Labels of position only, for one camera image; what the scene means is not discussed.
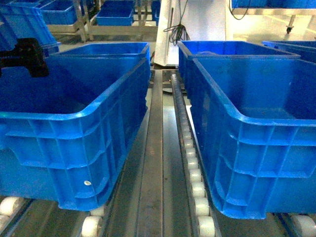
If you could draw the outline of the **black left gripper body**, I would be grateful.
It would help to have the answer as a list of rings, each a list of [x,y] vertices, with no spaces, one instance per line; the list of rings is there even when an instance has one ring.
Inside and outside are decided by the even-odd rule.
[[[43,48],[36,38],[17,39],[12,50],[0,52],[0,76],[8,67],[24,67],[33,78],[49,76]]]

